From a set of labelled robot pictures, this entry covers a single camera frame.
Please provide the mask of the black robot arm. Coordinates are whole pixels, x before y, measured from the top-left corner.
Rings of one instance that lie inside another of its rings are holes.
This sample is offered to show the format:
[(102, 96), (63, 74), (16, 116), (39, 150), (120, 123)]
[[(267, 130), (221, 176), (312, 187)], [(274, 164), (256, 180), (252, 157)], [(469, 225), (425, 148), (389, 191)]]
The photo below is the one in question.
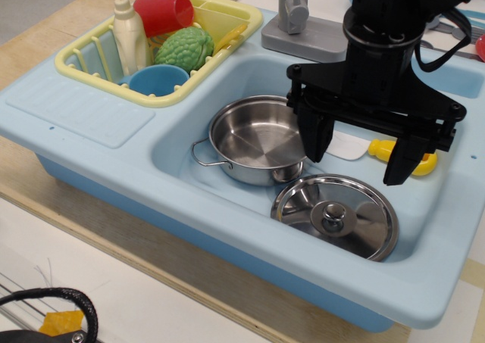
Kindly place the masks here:
[(335, 122), (373, 130), (396, 139), (383, 181), (397, 186), (411, 175), (425, 154), (448, 151), (455, 125), (466, 109), (423, 83), (412, 69), (425, 72), (453, 55), (421, 61), (426, 25), (443, 15), (471, 41), (471, 24), (458, 6), (470, 0), (352, 0), (343, 20), (348, 40), (344, 61), (294, 64), (288, 105), (297, 116), (307, 157), (318, 162), (333, 137)]

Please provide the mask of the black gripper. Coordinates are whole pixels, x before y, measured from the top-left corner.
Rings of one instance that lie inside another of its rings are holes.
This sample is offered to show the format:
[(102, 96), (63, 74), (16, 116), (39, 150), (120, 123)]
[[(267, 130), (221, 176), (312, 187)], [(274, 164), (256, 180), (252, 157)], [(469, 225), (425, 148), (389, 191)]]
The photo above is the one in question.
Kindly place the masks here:
[(335, 122), (347, 123), (397, 138), (383, 183), (403, 184), (426, 153), (451, 148), (455, 125), (466, 115), (463, 105), (420, 80), (411, 62), (433, 72), (466, 44), (424, 63), (419, 41), (371, 48), (350, 42), (344, 61), (289, 66), (288, 105), (308, 159), (320, 162)]

